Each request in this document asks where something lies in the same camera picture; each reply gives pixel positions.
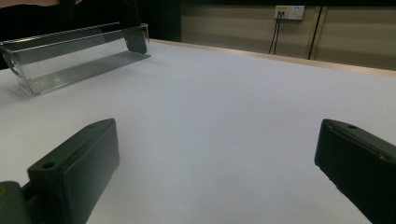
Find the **transparent acrylic container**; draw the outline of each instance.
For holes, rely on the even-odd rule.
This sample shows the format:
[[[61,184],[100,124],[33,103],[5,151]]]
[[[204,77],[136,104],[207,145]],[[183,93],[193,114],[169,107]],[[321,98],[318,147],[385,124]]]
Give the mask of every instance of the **transparent acrylic container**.
[[[149,57],[146,24],[118,23],[0,42],[19,84],[33,95],[55,91]]]

